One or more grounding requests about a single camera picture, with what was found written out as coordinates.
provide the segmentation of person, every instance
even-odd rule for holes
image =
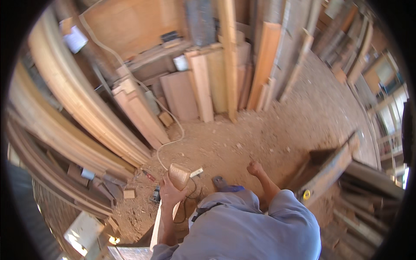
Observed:
[[[260,163],[250,162],[247,170],[263,187],[268,214],[260,211],[258,197],[241,186],[234,186],[236,192],[210,194],[189,218],[189,234],[180,245],[172,210],[187,190],[177,190],[165,175],[160,190],[165,232],[151,259],[317,260],[321,240],[315,216],[293,192],[274,184]]]

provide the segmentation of dirt floor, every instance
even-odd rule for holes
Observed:
[[[184,140],[163,148],[160,157],[167,166],[178,163],[190,170],[204,169],[200,177],[194,178],[196,190],[192,194],[195,184],[189,181],[188,195],[197,199],[186,200],[188,216],[200,199],[214,192],[213,176],[221,175],[229,184],[243,185],[261,198],[259,181],[246,170],[250,158],[258,160],[271,179],[284,188],[309,150],[337,147],[355,129],[362,130],[365,138],[355,159],[377,165],[371,135],[356,99],[348,86],[341,85],[313,53],[308,55],[286,102],[275,102],[268,112],[240,112],[236,124],[218,115],[215,122],[191,121],[183,123],[183,128]],[[178,139],[178,126],[172,125],[168,134],[171,140]],[[156,181],[151,182],[144,174],[130,181],[126,188],[135,189],[136,198],[122,201],[114,211],[122,243],[137,241],[156,218],[158,205],[150,202],[149,197],[165,172],[156,151],[143,169]],[[332,220],[332,197],[338,193],[337,185],[333,185],[310,207],[320,226]],[[181,204],[175,221],[183,219]],[[187,233],[187,220],[176,229]]]

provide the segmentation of lumber stack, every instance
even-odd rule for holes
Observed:
[[[13,75],[9,98],[28,131],[69,160],[102,176],[128,180],[135,168],[75,127],[37,90],[21,62]]]
[[[280,38],[280,24],[263,22],[259,55],[257,58],[253,84],[247,110],[256,109],[260,100],[263,84],[267,84]]]
[[[134,136],[94,92],[64,46],[51,10],[46,10],[29,36],[35,64],[65,109],[91,135],[135,167],[147,162],[149,149]]]
[[[110,200],[90,191],[54,165],[26,131],[10,118],[7,122],[7,137],[31,176],[42,186],[69,204],[99,218],[112,215]]]
[[[139,86],[130,77],[120,79],[112,90],[114,99],[149,144],[158,149],[170,142],[165,128],[151,111]]]
[[[348,165],[338,184],[341,196],[334,198],[334,221],[321,228],[325,254],[370,259],[395,222],[404,190],[357,161]]]
[[[242,42],[237,46],[238,109],[246,108],[250,93],[253,73],[253,67],[249,63],[250,46],[248,42]],[[223,45],[214,43],[197,50],[187,51],[184,55],[188,61],[189,80],[198,105],[200,119],[205,122],[213,121],[214,113],[225,113],[229,110]]]

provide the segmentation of small wooden block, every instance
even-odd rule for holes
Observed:
[[[136,191],[135,190],[124,190],[124,199],[127,198],[135,198],[136,197]]]
[[[335,78],[338,80],[339,83],[344,84],[347,81],[347,76],[342,71],[342,69],[338,69],[334,72]]]
[[[88,179],[81,176],[81,169],[74,163],[71,163],[67,172],[68,176],[83,186],[88,185]]]
[[[177,45],[179,45],[181,43],[181,39],[173,39],[171,41],[165,42],[162,44],[163,48],[167,49],[167,48],[172,48],[175,47]]]
[[[243,43],[245,43],[245,35],[243,32],[235,31],[235,38],[237,40],[237,45],[242,45]],[[223,37],[221,35],[218,35],[218,41],[220,43],[223,42]]]
[[[72,17],[62,20],[60,24],[62,24],[62,35],[71,34],[73,26]]]
[[[162,113],[160,113],[160,114],[158,115],[158,117],[159,117],[160,121],[162,121],[162,123],[163,123],[166,127],[170,126],[170,125],[173,123],[173,118],[172,118],[172,117],[171,117],[171,115],[169,115],[169,113],[168,113],[168,112],[166,112],[166,111],[163,111]]]
[[[110,223],[111,227],[113,228],[114,232],[119,229],[119,225],[117,225],[116,221],[112,217],[108,218],[108,223]]]
[[[246,65],[250,60],[251,44],[248,42],[242,42],[237,45],[237,66]]]

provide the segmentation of wooden block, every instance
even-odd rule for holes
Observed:
[[[224,51],[217,49],[206,54],[212,103],[216,113],[227,112],[227,84],[225,80]]]
[[[112,217],[108,218],[108,223],[111,225],[114,232],[116,232],[119,229],[119,225],[117,225],[116,221]]]
[[[166,126],[169,127],[172,123],[173,123],[173,118],[171,117],[171,115],[169,115],[168,112],[163,111],[162,113],[160,113],[159,115],[159,119],[160,121],[162,121],[162,123]]]
[[[251,27],[240,22],[235,22],[235,28],[244,33],[245,37],[251,40]]]
[[[334,251],[327,248],[326,246],[322,246],[321,256],[319,257],[319,259],[321,259],[321,257],[323,257],[325,260],[328,260],[328,259],[330,259],[330,260],[344,260],[343,258],[341,258],[339,255],[335,254]]]
[[[368,259],[370,259],[376,252],[374,247],[349,233],[345,233],[342,236],[342,241]]]
[[[72,23],[72,17],[62,20],[60,24],[62,25],[62,35],[71,34],[72,27],[74,26]]]
[[[341,229],[334,221],[325,228],[321,228],[321,242],[329,249],[333,249],[347,229]]]
[[[243,42],[237,46],[237,66],[246,65],[250,61],[251,44]]]
[[[245,71],[244,78],[241,78],[241,75],[243,74],[242,71]],[[241,94],[240,99],[238,101],[238,110],[245,109],[247,107],[248,97],[250,95],[250,88],[253,78],[253,65],[242,65],[238,67],[238,74],[240,75],[238,77],[238,80],[241,82]]]
[[[335,252],[344,259],[364,260],[359,253],[352,250],[346,243],[339,241],[335,247]]]
[[[76,164],[74,163],[69,164],[67,174],[69,177],[73,178],[79,184],[82,184],[85,187],[88,185],[89,180],[81,176],[81,169],[78,168]]]
[[[165,49],[172,48],[172,47],[175,47],[175,46],[179,45],[180,43],[181,43],[181,39],[180,38],[173,39],[171,41],[168,41],[168,42],[163,43],[162,44],[162,47],[165,48]]]
[[[349,203],[365,210],[366,212],[374,213],[374,204],[366,197],[355,195],[351,193],[342,193],[341,196]]]
[[[341,68],[337,69],[337,71],[334,72],[334,76],[341,84],[344,84],[347,81],[347,76]]]
[[[206,57],[204,55],[195,56],[191,57],[190,60],[195,78],[201,120],[204,122],[214,121],[214,110],[212,106]]]
[[[198,118],[189,73],[190,71],[175,72],[160,78],[171,113],[179,121]]]
[[[173,59],[170,56],[165,56],[163,59],[165,61],[166,68],[170,73],[177,71],[175,63],[173,62]]]
[[[260,43],[256,70],[251,86],[247,109],[255,109],[259,102],[262,85],[267,83],[273,66],[277,46],[280,38],[280,24],[263,22],[263,31]]]
[[[183,190],[188,184],[191,171],[183,166],[172,163],[169,167],[169,179],[178,190]]]
[[[244,33],[243,32],[241,32],[241,31],[235,31],[235,36],[236,36],[236,38],[237,38],[237,45],[241,45],[241,44],[243,44],[243,43],[245,43],[246,41],[245,41],[245,35],[244,35]],[[220,43],[222,43],[223,42],[223,37],[222,37],[222,35],[220,35],[220,34],[218,34],[218,41],[220,42]]]
[[[362,236],[364,239],[366,239],[368,242],[370,242],[372,245],[378,247],[383,242],[383,237],[375,232],[372,228],[370,228],[368,225],[364,224],[362,221],[358,219],[350,219],[347,216],[343,215],[336,209],[334,209],[334,215],[343,221],[347,227],[354,232],[358,233],[360,236]]]
[[[127,198],[135,198],[136,197],[136,191],[135,190],[124,190],[124,199]]]
[[[164,73],[161,73],[161,74],[159,74],[159,75],[156,75],[156,76],[154,76],[154,77],[152,77],[152,78],[150,78],[150,79],[146,79],[146,80],[144,80],[144,81],[142,81],[142,82],[143,82],[143,84],[145,84],[146,86],[154,85],[154,84],[157,84],[157,83],[159,83],[159,84],[160,84],[160,77],[165,76],[165,75],[167,75],[167,74],[169,74],[169,73],[164,72]]]
[[[120,76],[120,78],[128,77],[130,74],[126,71],[126,68],[124,66],[119,67],[116,69],[117,74]]]
[[[270,105],[272,104],[273,99],[275,98],[274,89],[276,87],[276,79],[271,78],[269,79],[269,92],[266,94],[266,101],[263,106],[263,110],[267,111],[270,108]]]

